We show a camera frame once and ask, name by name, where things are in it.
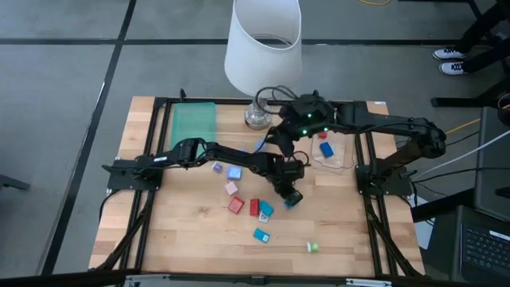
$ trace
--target pink block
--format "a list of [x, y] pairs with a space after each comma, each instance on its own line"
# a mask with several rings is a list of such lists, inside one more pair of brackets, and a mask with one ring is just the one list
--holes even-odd
[[234, 182], [229, 182], [225, 185], [226, 192], [229, 193], [229, 195], [233, 195], [238, 191], [237, 186]]

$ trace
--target white cable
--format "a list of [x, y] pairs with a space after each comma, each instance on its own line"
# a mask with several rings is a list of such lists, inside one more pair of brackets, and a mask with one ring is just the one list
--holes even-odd
[[477, 152], [477, 151], [479, 151], [479, 150], [481, 150], [481, 149], [483, 149], [483, 148], [487, 147], [489, 144], [494, 143], [495, 141], [499, 140], [500, 138], [502, 138], [502, 137], [506, 136], [507, 134], [510, 134], [510, 131], [504, 132], [503, 134], [501, 134], [501, 135], [497, 136], [497, 137], [496, 137], [496, 138], [494, 138], [493, 140], [488, 141], [488, 142], [487, 142], [487, 143], [485, 143], [484, 145], [479, 146], [479, 147], [477, 147], [476, 149], [474, 149], [474, 150], [472, 150], [472, 151], [470, 151], [470, 152], [468, 152], [468, 153], [466, 153], [466, 154], [464, 154], [464, 155], [461, 155], [461, 156], [457, 157], [456, 159], [452, 159], [452, 160], [450, 160], [449, 162], [446, 162], [446, 163], [440, 164], [440, 165], [438, 165], [438, 166], [436, 166], [436, 167], [432, 167], [432, 168], [430, 168], [428, 171], [422, 172], [421, 174], [417, 175], [417, 176], [416, 176], [416, 178], [414, 178], [414, 180], [419, 179], [419, 178], [421, 178], [423, 175], [428, 174], [428, 173], [429, 173], [429, 172], [431, 172], [431, 171], [435, 171], [435, 170], [437, 170], [437, 169], [438, 169], [438, 168], [440, 168], [440, 167], [444, 167], [444, 166], [446, 166], [446, 165], [449, 165], [449, 164], [451, 164], [451, 163], [454, 163], [454, 162], [458, 161], [459, 159], [464, 159], [466, 156], [471, 155], [471, 154], [473, 154], [474, 152]]

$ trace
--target wooden tabletop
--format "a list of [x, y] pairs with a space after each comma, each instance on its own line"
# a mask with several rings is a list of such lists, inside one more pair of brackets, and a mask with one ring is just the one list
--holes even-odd
[[[134, 159], [143, 153], [153, 102], [154, 97], [133, 97], [118, 154], [122, 159]], [[368, 102], [367, 105], [371, 112], [388, 113], [383, 102]], [[266, 133], [245, 125], [243, 105], [217, 104], [216, 109], [216, 137], [220, 144], [252, 151], [254, 143]], [[162, 115], [158, 117], [152, 152], [155, 152], [162, 118]], [[278, 119], [275, 117], [273, 121], [276, 124]], [[379, 158], [396, 150], [393, 136], [375, 133], [374, 142]], [[269, 146], [268, 151], [279, 152], [277, 147]], [[312, 140], [303, 138], [296, 143], [296, 150], [309, 153], [311, 146]], [[219, 175], [211, 166], [212, 163], [207, 163], [188, 171], [165, 171], [155, 197], [143, 271], [338, 277], [374, 275], [363, 199], [357, 192], [353, 169], [337, 175], [308, 167], [305, 177], [296, 182], [296, 189], [304, 199], [286, 210], [283, 199], [273, 187], [244, 168], [238, 182], [238, 196], [246, 204], [239, 214], [234, 214], [227, 209], [231, 197], [225, 191], [225, 172]], [[124, 236], [133, 194], [133, 191], [120, 191], [106, 203], [90, 267], [102, 263]], [[265, 200], [275, 207], [268, 223], [249, 215], [249, 200], [253, 198]], [[386, 196], [385, 200], [392, 238], [414, 268], [423, 273], [409, 206], [395, 196]], [[256, 228], [271, 234], [268, 243], [253, 237]], [[319, 253], [308, 254], [307, 242], [318, 242]], [[137, 246], [138, 238], [135, 238], [128, 266], [134, 264]], [[381, 239], [379, 249], [383, 270], [387, 273]]]

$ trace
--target person's foot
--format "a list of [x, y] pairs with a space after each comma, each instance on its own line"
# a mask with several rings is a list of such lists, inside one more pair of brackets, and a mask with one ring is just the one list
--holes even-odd
[[432, 57], [438, 60], [464, 59], [466, 54], [456, 51], [453, 47], [435, 50]]
[[464, 72], [464, 69], [462, 68], [463, 64], [463, 62], [443, 63], [439, 65], [439, 70], [450, 76], [465, 75], [467, 73]]

